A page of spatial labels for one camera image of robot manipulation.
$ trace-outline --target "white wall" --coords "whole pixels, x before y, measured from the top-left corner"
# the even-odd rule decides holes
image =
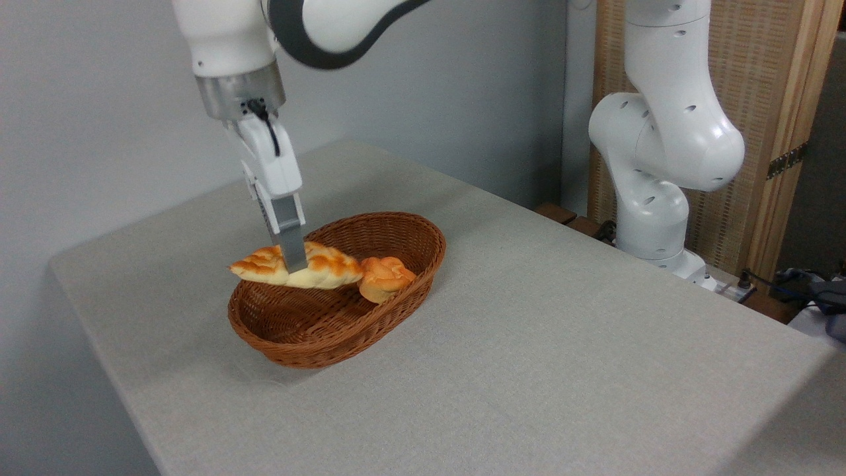
[[[295,147],[352,136],[555,202],[563,5],[435,0],[348,69],[282,59]],[[47,259],[237,180],[238,165],[169,2],[2,2],[0,22],[0,473],[155,473]]]

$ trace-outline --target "round bread roll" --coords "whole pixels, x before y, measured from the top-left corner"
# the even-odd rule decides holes
[[[361,267],[364,275],[359,281],[359,292],[376,304],[387,301],[417,277],[396,257],[368,257],[361,261]]]
[[[242,280],[303,289],[335,289],[361,279],[359,262],[337,248],[307,241],[305,257],[308,268],[289,273],[279,246],[265,246],[233,263],[229,270]]]

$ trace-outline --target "brown wicker basket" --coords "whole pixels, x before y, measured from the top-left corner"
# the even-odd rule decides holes
[[[395,256],[417,279],[383,304],[368,302],[356,285],[301,290],[241,281],[229,300],[229,322],[247,344],[275,363],[321,368],[373,345],[403,322],[429,294],[447,242],[429,220],[412,213],[365,213],[306,236],[361,260]]]

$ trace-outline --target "bread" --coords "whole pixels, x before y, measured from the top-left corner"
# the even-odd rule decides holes
[[[370,302],[382,304],[417,277],[399,258],[368,257],[361,261],[364,275],[359,281],[359,292]]]
[[[331,246],[307,241],[305,256],[308,268],[290,274],[279,246],[266,246],[233,263],[229,270],[242,280],[304,289],[334,289],[360,280],[363,274],[355,258]]]

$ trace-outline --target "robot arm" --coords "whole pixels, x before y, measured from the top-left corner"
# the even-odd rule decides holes
[[[617,248],[706,287],[705,263],[684,250],[679,187],[714,191],[744,157],[711,84],[710,12],[710,0],[629,0],[625,68],[640,93],[603,98],[589,130],[617,195]]]
[[[173,0],[206,112],[223,122],[239,151],[250,194],[289,271],[307,266],[298,193],[303,180],[278,118],[285,93],[272,34],[304,64],[341,68],[426,1]]]

